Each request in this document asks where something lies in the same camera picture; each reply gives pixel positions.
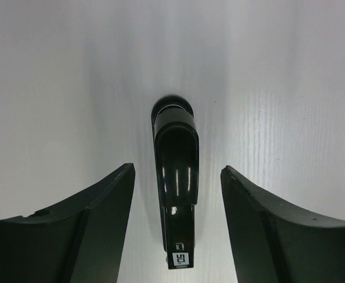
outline white textured surface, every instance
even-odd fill
[[[200,135],[196,260],[168,271],[150,111],[185,96]],[[0,0],[0,218],[134,162],[118,282],[236,282],[226,165],[345,219],[345,1]]]

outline barcode sticker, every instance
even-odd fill
[[[189,254],[187,252],[173,252],[172,258],[174,266],[189,265]]]

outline curved black plastic panel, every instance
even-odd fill
[[[230,166],[221,181],[239,283],[345,282],[345,221],[293,205]]]
[[[194,205],[199,176],[199,139],[193,110],[182,97],[163,97],[153,107],[152,127],[168,266],[169,269],[193,267]]]
[[[0,221],[0,282],[116,282],[134,167],[33,215]]]

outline label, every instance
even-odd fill
[[[184,251],[184,244],[183,243],[176,243],[175,248],[177,251]]]
[[[173,252],[172,258],[174,266],[189,265],[189,254],[187,252]]]

